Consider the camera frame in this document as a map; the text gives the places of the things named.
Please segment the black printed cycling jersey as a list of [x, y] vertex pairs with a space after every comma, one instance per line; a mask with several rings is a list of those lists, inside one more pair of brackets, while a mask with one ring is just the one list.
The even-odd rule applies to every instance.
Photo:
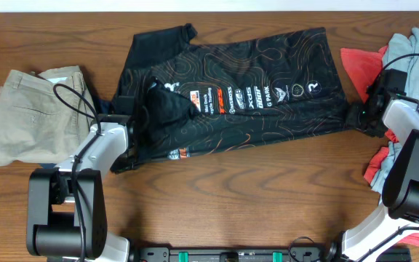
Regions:
[[185, 24], [134, 36], [113, 96], [133, 96], [137, 160], [187, 159], [344, 131], [324, 28], [195, 45]]

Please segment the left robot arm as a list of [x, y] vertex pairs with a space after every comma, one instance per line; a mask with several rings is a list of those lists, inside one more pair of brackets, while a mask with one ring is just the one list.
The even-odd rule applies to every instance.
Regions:
[[32, 172], [26, 247], [48, 261], [128, 261], [130, 242], [108, 230], [103, 179], [132, 150], [134, 98], [120, 96], [66, 160]]

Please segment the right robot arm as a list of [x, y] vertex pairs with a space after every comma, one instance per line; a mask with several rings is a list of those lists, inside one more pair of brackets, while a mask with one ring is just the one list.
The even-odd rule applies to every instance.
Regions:
[[382, 70], [365, 103], [351, 106], [346, 122], [369, 136], [391, 130], [402, 149], [385, 179], [382, 202], [358, 226], [339, 234], [325, 261], [376, 261], [401, 239], [419, 231], [419, 100], [404, 91], [407, 73]]

